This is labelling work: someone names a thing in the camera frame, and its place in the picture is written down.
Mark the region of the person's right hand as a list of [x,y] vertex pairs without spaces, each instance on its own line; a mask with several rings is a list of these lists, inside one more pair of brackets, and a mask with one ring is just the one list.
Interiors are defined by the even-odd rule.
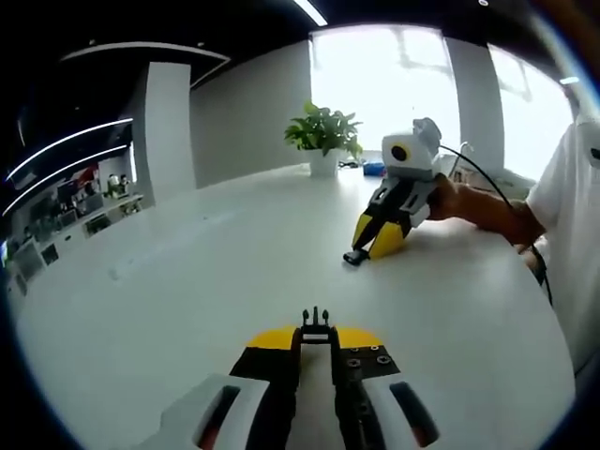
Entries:
[[468,186],[454,183],[442,173],[438,173],[434,181],[435,188],[427,199],[427,218],[434,221],[468,219],[473,210],[473,191]]

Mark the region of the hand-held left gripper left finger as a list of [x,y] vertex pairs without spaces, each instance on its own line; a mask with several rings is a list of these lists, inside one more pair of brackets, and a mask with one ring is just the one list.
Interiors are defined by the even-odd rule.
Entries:
[[301,333],[261,332],[227,374],[211,374],[160,416],[136,449],[284,449],[296,412]]

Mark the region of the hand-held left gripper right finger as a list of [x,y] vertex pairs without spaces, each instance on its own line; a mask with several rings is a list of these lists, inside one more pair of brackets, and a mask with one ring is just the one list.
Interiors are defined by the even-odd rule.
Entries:
[[439,418],[383,342],[369,331],[331,332],[334,406],[347,449],[448,449]]

